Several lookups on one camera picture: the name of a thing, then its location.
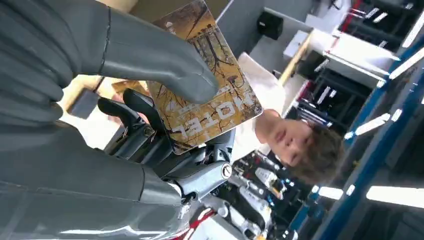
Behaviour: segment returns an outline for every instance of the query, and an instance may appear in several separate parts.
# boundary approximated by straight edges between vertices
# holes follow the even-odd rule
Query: person
[[[231,160],[241,159],[254,150],[263,154],[272,150],[305,183],[330,180],[343,154],[342,138],[325,126],[282,118],[285,91],[276,77],[246,53],[240,55],[238,63],[263,113],[237,126]]]

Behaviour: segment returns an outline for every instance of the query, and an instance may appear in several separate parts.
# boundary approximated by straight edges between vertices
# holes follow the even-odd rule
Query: wall
[[[328,3],[321,4],[316,16],[308,14],[305,23],[323,32],[333,33],[344,21],[346,13],[352,6],[351,0],[336,0],[334,4],[339,9],[334,6],[329,8]]]
[[[273,14],[282,17],[284,20],[281,35],[278,40],[262,36],[250,56],[270,72],[272,70],[283,72],[291,60],[284,56],[284,50],[299,30],[309,33],[312,28],[281,13],[273,12]]]
[[[304,22],[315,0],[266,0],[265,7]]]

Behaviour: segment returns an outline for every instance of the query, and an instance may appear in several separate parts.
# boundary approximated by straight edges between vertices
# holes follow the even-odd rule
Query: robotic hand
[[[157,81],[205,103],[218,84],[201,57],[94,0],[2,0],[0,13],[0,236],[175,236],[185,217],[178,191],[142,164],[88,147],[58,121],[56,102],[86,74]]]

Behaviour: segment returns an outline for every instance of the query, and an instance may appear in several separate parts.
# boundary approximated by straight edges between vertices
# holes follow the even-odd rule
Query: yellow book cover
[[[219,91],[206,104],[193,104],[165,86],[148,81],[148,89],[172,142],[182,154],[263,111],[214,17],[203,0],[153,22],[194,46],[219,82]]]

